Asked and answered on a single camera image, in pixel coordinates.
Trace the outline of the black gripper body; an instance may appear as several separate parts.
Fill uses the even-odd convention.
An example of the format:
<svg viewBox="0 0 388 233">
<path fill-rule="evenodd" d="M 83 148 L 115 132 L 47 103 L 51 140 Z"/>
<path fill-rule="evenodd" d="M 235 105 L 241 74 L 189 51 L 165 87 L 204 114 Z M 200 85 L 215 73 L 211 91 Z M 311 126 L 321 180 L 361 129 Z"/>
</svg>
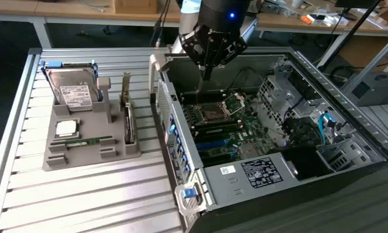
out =
<svg viewBox="0 0 388 233">
<path fill-rule="evenodd" d="M 203 0 L 196 31 L 207 33 L 212 29 L 239 37 L 247 10 L 247 0 Z"/>
</svg>

